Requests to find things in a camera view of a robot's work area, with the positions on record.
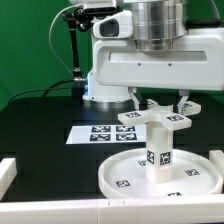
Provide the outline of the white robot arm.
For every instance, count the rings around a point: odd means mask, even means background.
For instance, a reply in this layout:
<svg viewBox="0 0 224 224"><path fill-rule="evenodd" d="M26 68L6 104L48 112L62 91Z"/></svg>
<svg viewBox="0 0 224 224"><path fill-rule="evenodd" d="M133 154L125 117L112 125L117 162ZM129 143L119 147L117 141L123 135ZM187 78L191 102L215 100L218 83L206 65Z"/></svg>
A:
<svg viewBox="0 0 224 224"><path fill-rule="evenodd" d="M92 31L85 103L122 107L137 88L224 90L221 20L188 18L189 0L69 0Z"/></svg>

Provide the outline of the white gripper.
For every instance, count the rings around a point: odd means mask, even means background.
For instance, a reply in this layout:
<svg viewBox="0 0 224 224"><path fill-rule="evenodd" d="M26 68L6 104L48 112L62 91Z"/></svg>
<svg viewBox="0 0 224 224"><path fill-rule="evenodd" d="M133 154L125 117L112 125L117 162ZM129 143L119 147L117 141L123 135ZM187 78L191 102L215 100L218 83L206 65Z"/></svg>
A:
<svg viewBox="0 0 224 224"><path fill-rule="evenodd" d="M101 85L128 86L136 110L143 100L136 87L179 89L183 114L188 90L224 90L224 28L193 29L169 51L139 51L130 39L99 40L92 75Z"/></svg>

